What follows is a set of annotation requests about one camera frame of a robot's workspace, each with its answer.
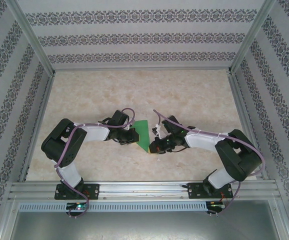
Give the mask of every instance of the black mounting bracket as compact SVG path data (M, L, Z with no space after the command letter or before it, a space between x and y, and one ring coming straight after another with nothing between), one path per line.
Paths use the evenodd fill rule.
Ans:
M224 185L220 189L217 189L217 191L213 192L211 195L204 190L203 182L190 182L187 185L183 185L183 187L188 189L189 199L221 199L223 197L222 194L227 199L231 199L233 197L233 190L230 183Z
M100 190L99 184L84 183L82 186L82 190L80 192L86 195L86 197L89 200L98 200L99 190ZM81 195L76 194L75 192L70 190L66 185L62 183L56 186L54 199L55 200L85 200Z

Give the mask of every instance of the patterned wallpaper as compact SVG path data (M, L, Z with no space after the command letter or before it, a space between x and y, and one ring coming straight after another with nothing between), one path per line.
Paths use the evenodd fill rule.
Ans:
M32 46L0 0L0 216L10 184L19 180L48 82Z
M236 72L267 172L289 216L289 1L275 3Z
M19 0L53 67L229 67L264 0Z

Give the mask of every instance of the marble floor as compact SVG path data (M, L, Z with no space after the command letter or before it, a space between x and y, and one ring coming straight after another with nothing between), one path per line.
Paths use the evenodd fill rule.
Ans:
M57 72L27 180L59 180L41 144L61 119L96 123L127 107L149 129L158 122L153 109L206 131L242 129L225 70ZM203 149L156 155L112 140L84 143L75 164L85 181L203 180L222 167L217 153Z

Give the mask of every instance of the black plastic housing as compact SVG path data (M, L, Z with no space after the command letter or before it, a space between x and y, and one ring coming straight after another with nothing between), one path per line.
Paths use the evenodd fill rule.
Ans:
M69 119L64 118L43 141L41 150L49 159L54 160L56 163L58 162L66 145L66 141L64 141L62 138L67 139L74 128L74 123ZM59 165L60 168L66 167L73 162L81 147L81 144L86 137L86 134L87 132L82 128L78 128L74 132L68 149L63 157L63 160L61 161L61 164Z
M129 119L129 116L120 110L116 110L111 118L109 118L107 125L110 126L121 126L126 120Z
M168 117L168 119L171 120L171 121L173 121L173 122L175 122L175 123L177 123L177 124L180 124L180 123L178 122L178 120L176 119L176 117L173 116L173 115L170 115L170 116ZM170 133L170 134L178 134L178 133L180 133L181 131L184 130L182 127L179 127L179 126L177 126L177 125L174 125L173 123L171 123L171 122L169 122L169 121L167 121L167 120L163 120L161 123L163 124L164 128L166 129L166 131L167 131L168 133Z
M238 129L233 130L228 135L253 146L244 133ZM234 149L239 148L240 152L236 153ZM219 141L215 145L215 149L227 173L239 182L245 180L262 162L260 157L249 147L230 139Z

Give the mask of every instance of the green paper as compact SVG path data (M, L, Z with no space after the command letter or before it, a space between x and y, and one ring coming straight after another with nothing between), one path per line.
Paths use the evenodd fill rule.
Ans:
M135 121L132 128L135 128L135 131L139 134L139 141L136 144L148 153L150 145L148 120Z

